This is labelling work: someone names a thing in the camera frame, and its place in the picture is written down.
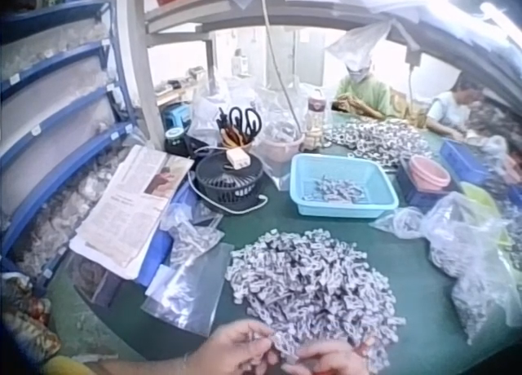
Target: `light blue plastic basket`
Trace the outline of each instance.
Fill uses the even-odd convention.
[[[305,201],[313,194],[316,181],[323,177],[353,181],[365,193],[357,204]],[[332,218],[377,218],[399,205],[395,190],[380,165],[365,159],[330,157],[302,153],[292,159],[290,197],[299,213]]]

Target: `black electric fan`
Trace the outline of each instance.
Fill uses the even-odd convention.
[[[225,152],[217,152],[205,157],[196,168],[196,180],[200,192],[214,203],[229,210],[241,212],[258,204],[261,193],[263,164],[250,155],[250,165],[234,170]],[[203,200],[212,210],[226,213],[207,200]]]

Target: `face mask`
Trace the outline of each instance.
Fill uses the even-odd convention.
[[[362,69],[360,71],[351,71],[348,69],[348,74],[355,83],[360,83],[365,80],[365,78],[368,76],[368,73],[368,69]]]

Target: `worker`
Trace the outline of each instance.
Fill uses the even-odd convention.
[[[347,67],[347,70],[348,76],[341,81],[337,100],[348,98],[355,110],[376,119],[391,116],[390,88],[371,73],[371,65],[358,70]]]
[[[450,91],[438,95],[427,113],[427,128],[441,136],[463,141],[467,132],[469,106],[480,100],[482,87],[460,74]]]
[[[255,333],[260,338],[250,340]],[[273,331],[256,320],[240,320],[218,328],[215,333],[192,355],[184,359],[158,362],[129,363],[106,360],[84,366],[66,358],[54,358],[44,368],[45,374],[77,375],[240,375],[250,370],[263,375],[268,366],[277,364],[278,356],[269,338]],[[347,342],[325,341],[305,346],[297,352],[297,364],[283,364],[290,375],[312,375],[301,360],[313,359],[314,373],[335,375],[368,375],[366,359],[356,354]]]

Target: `white shirt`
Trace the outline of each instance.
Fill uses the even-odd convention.
[[[441,125],[461,130],[465,129],[466,121],[470,116],[470,108],[457,104],[453,92],[448,91],[433,100],[427,116]]]

